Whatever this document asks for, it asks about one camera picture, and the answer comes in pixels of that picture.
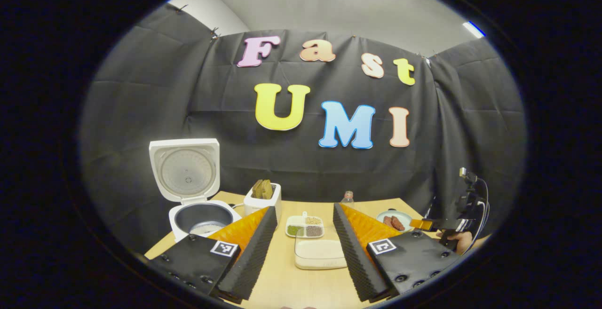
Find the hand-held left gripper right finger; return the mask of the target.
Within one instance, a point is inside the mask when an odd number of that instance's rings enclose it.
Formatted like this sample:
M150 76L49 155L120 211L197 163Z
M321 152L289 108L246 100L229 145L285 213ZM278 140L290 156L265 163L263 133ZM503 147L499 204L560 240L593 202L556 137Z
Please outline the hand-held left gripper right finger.
M400 233L344 204L334 205L333 223L360 301L407 297L460 259L422 230Z

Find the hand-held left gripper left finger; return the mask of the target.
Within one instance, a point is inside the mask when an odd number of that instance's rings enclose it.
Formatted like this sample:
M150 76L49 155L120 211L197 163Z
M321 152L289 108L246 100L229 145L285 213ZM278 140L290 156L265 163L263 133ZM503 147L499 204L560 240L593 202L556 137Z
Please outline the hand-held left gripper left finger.
M208 238L189 234L148 265L193 294L248 300L276 228L275 207L264 207Z

